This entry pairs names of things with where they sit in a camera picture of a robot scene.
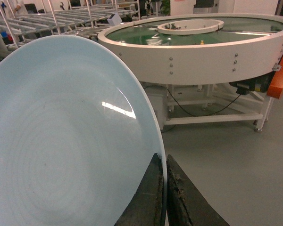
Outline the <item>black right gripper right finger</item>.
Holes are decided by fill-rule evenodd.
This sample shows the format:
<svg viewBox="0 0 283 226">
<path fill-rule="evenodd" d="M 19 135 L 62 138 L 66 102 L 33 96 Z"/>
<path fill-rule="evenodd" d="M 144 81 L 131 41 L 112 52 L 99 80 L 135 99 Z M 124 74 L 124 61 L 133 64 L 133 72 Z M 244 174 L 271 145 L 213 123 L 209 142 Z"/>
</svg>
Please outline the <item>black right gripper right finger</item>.
<svg viewBox="0 0 283 226">
<path fill-rule="evenodd" d="M 167 216 L 170 226 L 229 225 L 207 202 L 172 155 L 167 157 Z"/>
</svg>

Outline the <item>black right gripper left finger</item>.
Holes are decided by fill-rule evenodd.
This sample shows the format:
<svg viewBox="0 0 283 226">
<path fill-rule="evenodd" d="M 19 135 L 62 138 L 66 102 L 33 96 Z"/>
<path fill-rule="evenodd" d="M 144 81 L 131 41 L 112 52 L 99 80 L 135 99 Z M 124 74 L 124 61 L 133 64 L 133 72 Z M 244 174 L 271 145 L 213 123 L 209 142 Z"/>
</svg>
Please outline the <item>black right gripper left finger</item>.
<svg viewBox="0 0 283 226">
<path fill-rule="evenodd" d="M 159 226 L 163 213 L 163 169 L 154 154 L 130 203 L 116 226 Z"/>
</svg>

